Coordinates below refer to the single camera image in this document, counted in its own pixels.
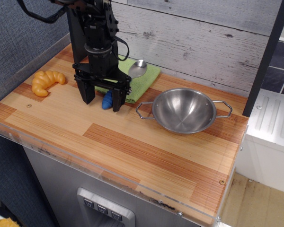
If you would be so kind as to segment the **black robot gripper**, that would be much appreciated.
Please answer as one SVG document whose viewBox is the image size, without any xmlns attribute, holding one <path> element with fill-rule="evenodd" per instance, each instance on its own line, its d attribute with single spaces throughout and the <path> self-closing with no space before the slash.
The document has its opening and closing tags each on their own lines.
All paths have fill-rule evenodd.
<svg viewBox="0 0 284 227">
<path fill-rule="evenodd" d="M 113 112 L 118 112 L 131 92 L 131 78 L 118 67 L 122 61 L 118 47 L 85 48 L 88 62 L 72 65 L 82 100 L 88 105 L 95 98 L 96 87 L 112 90 Z"/>
</svg>

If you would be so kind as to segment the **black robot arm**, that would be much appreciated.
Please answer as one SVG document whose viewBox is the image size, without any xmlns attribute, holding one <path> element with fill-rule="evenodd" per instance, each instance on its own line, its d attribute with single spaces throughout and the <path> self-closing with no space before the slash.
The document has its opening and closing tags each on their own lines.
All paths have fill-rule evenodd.
<svg viewBox="0 0 284 227">
<path fill-rule="evenodd" d="M 75 80 L 83 101 L 95 98 L 95 88 L 112 92 L 112 108 L 118 112 L 130 94 L 131 78 L 119 69 L 116 36 L 118 21 L 109 0 L 56 0 L 66 7 L 71 35 Z"/>
</svg>

